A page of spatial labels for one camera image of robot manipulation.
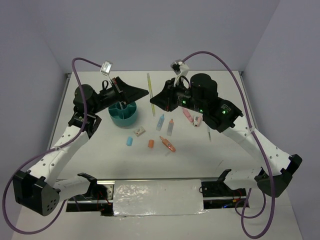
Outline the yellow thin pen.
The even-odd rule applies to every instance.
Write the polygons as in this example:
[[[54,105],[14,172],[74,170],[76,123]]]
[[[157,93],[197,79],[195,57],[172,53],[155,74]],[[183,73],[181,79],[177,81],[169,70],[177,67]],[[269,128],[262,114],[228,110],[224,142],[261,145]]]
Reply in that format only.
[[[150,77],[149,73],[147,73],[146,76],[147,76],[147,84],[148,84],[149,96],[150,96],[150,99],[152,99],[153,98],[153,90],[152,90],[151,77]],[[151,103],[151,110],[152,110],[153,117],[155,117],[156,116],[156,111],[155,111],[155,106],[154,106],[153,103]]]

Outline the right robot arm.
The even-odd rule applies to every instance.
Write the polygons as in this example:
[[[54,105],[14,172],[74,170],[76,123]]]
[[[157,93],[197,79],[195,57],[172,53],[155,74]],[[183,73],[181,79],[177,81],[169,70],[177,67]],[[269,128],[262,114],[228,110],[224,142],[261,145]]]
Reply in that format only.
[[[203,121],[212,130],[232,139],[261,164],[256,169],[224,170],[218,178],[218,192],[228,196],[236,189],[258,188],[270,197],[279,197],[291,182],[302,158],[282,151],[250,126],[236,105],[218,96],[218,84],[208,74],[193,75],[189,88],[174,82],[174,79],[167,80],[150,103],[166,112],[183,107],[202,114]]]

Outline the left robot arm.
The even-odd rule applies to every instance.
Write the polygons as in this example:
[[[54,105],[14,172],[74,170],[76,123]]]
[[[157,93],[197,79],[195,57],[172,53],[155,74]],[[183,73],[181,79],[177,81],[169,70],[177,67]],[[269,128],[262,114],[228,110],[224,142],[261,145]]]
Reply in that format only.
[[[102,121],[97,113],[116,103],[128,106],[148,94],[146,89],[128,85],[119,77],[113,78],[110,83],[103,81],[99,93],[89,84],[78,86],[74,92],[73,115],[52,151],[27,171],[19,170],[14,174],[16,202],[42,216],[48,216],[59,202],[77,195],[91,200],[100,190],[105,191],[106,188],[87,173],[79,173],[61,181],[58,176],[97,131]]]

